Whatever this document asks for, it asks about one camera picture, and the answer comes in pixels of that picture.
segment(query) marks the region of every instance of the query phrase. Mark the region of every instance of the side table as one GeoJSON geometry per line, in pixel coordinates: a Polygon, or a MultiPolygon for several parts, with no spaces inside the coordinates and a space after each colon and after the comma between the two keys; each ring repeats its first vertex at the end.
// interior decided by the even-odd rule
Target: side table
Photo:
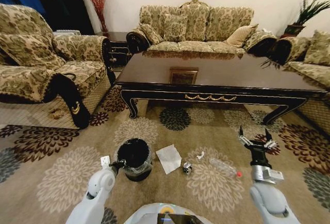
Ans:
{"type": "Polygon", "coordinates": [[[107,36],[110,40],[110,64],[111,66],[125,66],[132,54],[129,52],[126,35],[127,32],[108,32],[108,35],[97,33],[99,36],[107,36]]]}

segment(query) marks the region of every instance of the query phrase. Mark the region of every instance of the framed picture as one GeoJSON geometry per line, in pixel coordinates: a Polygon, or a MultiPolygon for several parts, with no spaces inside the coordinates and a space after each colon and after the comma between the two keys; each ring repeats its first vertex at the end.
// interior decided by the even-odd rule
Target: framed picture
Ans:
{"type": "Polygon", "coordinates": [[[170,84],[193,85],[196,83],[198,68],[171,67],[170,84]]]}

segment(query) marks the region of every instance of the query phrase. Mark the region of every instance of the black trash can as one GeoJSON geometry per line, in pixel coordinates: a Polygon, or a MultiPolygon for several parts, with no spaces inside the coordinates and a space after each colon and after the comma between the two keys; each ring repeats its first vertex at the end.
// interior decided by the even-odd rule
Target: black trash can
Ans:
{"type": "Polygon", "coordinates": [[[119,146],[115,155],[117,160],[126,160],[123,168],[128,179],[138,182],[149,176],[152,169],[152,152],[150,146],[140,138],[133,138],[119,146]]]}

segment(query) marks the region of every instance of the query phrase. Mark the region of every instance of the floral upholstered sofa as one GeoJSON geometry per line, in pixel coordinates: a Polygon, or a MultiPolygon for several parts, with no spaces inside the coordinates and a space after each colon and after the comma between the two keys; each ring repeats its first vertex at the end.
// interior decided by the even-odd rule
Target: floral upholstered sofa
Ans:
{"type": "Polygon", "coordinates": [[[254,30],[242,46],[225,42],[239,27],[249,25],[253,14],[251,8],[210,7],[198,0],[181,6],[142,6],[139,26],[127,34],[128,47],[131,53],[146,50],[265,53],[276,41],[270,32],[254,30]],[[170,15],[177,16],[177,20],[168,21],[170,15]]]}
{"type": "Polygon", "coordinates": [[[110,42],[55,36],[25,6],[0,4],[0,124],[79,129],[114,82],[110,42]]]}
{"type": "MultiPolygon", "coordinates": [[[[316,30],[312,38],[279,39],[271,59],[304,76],[311,84],[330,91],[329,48],[330,34],[316,30]]],[[[324,99],[309,99],[298,111],[330,135],[330,92],[324,99]]]]}

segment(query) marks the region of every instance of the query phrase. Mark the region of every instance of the carpet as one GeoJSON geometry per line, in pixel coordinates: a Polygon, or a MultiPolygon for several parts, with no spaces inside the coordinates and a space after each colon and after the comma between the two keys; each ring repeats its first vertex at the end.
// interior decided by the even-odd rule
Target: carpet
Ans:
{"type": "MultiPolygon", "coordinates": [[[[132,182],[120,171],[106,202],[103,224],[123,223],[144,204],[173,203],[213,223],[262,223],[250,197],[250,152],[237,140],[265,141],[268,106],[138,101],[129,119],[120,88],[109,90],[84,130],[8,125],[0,130],[0,223],[65,223],[82,199],[100,157],[113,157],[125,140],[139,137],[154,151],[174,144],[193,172],[168,175],[154,157],[151,174],[132,182]],[[199,161],[196,155],[205,152],[199,161]],[[208,161],[219,158],[242,171],[231,178],[208,161]]],[[[308,123],[289,113],[268,127],[278,146],[267,154],[285,180],[277,185],[301,223],[330,219],[330,149],[308,123]]]]}

